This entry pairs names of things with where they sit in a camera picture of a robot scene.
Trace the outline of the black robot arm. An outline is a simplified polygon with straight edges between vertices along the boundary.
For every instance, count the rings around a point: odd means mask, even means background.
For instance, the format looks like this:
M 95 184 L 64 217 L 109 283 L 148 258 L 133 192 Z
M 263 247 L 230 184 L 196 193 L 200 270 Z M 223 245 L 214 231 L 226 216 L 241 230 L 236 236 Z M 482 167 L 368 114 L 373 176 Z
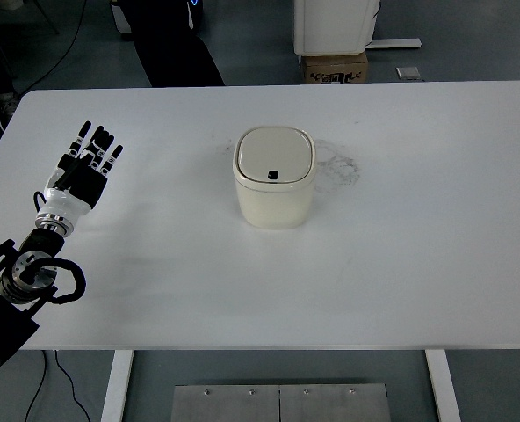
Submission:
M 60 258 L 80 217 L 98 203 L 123 148 L 103 127 L 85 122 L 43 190 L 34 193 L 35 227 L 20 246 L 0 244 L 0 367 L 38 330 L 34 315 L 47 303 L 80 299 L 81 267 Z

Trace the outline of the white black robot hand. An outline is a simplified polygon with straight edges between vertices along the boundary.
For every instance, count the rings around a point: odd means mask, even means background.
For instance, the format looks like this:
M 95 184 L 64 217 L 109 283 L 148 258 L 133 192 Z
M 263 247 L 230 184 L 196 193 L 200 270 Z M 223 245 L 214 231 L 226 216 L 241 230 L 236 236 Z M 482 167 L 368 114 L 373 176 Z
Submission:
M 47 181 L 43 192 L 46 202 L 37 212 L 36 228 L 71 235 L 80 217 L 88 214 L 98 203 L 107 184 L 106 176 L 123 151 L 123 146 L 115 147 L 99 171 L 98 167 L 113 142 L 113 136 L 103 126 L 98 126 L 88 146 L 77 157 L 90 127 L 89 120 L 83 123 L 69 145 L 68 154 L 61 157 Z

